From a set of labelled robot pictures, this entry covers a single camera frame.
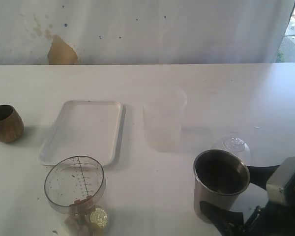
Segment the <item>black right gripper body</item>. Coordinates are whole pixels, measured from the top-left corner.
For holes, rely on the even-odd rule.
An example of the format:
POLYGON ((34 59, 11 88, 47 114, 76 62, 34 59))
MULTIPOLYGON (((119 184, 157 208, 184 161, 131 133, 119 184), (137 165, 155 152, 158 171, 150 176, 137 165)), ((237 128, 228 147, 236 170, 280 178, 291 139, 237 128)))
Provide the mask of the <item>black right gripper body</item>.
POLYGON ((255 208, 237 236, 295 236, 295 177, 287 188, 287 206, 268 201, 255 208))

